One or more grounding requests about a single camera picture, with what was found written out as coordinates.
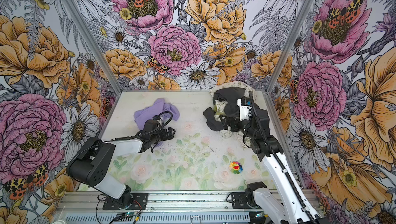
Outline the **purple cloth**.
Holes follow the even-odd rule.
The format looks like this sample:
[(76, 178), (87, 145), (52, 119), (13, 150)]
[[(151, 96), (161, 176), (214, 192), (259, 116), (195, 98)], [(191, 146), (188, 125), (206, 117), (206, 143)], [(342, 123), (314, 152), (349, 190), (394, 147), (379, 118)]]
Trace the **purple cloth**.
[(164, 98), (158, 98), (152, 106), (138, 110), (134, 113), (135, 123), (137, 124), (138, 128), (142, 130), (146, 121), (166, 111), (172, 113), (173, 120), (178, 121), (180, 112), (177, 107), (171, 103), (165, 102)]

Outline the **dark grey cloth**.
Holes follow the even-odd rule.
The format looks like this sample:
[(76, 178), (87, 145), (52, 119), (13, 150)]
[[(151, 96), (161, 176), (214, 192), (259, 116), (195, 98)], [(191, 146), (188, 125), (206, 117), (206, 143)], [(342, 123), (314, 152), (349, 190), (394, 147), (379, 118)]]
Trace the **dark grey cloth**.
[(216, 90), (212, 98), (213, 108), (208, 107), (203, 112), (206, 124), (210, 130), (224, 130), (221, 121), (219, 121), (221, 115), (239, 117), (237, 100), (244, 97), (245, 88), (228, 87)]

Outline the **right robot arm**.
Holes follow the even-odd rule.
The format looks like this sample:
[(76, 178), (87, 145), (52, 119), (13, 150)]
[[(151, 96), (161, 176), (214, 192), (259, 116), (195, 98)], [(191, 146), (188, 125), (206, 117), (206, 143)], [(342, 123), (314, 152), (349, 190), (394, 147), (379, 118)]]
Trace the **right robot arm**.
[(251, 149), (269, 172), (277, 190), (274, 196), (263, 182), (247, 185), (245, 194), (252, 207), (263, 209), (274, 224), (326, 224), (299, 187), (278, 140), (270, 133), (267, 111), (256, 110), (242, 117), (220, 117), (224, 128), (240, 131), (251, 139)]

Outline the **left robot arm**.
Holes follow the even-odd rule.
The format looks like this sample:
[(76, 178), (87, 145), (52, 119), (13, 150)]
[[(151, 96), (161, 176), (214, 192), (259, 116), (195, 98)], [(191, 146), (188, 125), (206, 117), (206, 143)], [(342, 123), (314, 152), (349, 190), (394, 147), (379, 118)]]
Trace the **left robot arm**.
[(133, 204), (132, 190), (108, 173), (108, 168), (116, 157), (154, 151), (159, 142), (172, 140), (176, 130), (167, 124), (160, 118), (150, 119), (135, 136), (109, 141), (91, 137), (68, 163), (66, 172), (105, 195), (112, 208), (127, 209)]

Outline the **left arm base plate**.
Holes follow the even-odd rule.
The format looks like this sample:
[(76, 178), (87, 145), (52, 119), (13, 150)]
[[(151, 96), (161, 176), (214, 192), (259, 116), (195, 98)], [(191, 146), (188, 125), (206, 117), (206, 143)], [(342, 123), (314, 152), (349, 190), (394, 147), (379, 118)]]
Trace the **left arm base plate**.
[(130, 193), (129, 196), (125, 195), (120, 199), (114, 199), (107, 196), (102, 208), (105, 211), (145, 210), (148, 196), (148, 193)]

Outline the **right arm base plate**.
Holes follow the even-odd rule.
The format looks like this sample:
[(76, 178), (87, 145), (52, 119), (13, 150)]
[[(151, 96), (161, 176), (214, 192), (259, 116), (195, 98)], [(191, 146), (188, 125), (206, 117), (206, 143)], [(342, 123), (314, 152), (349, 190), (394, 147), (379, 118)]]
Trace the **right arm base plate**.
[(256, 209), (258, 206), (250, 204), (245, 192), (231, 192), (227, 197), (227, 202), (232, 204), (233, 209)]

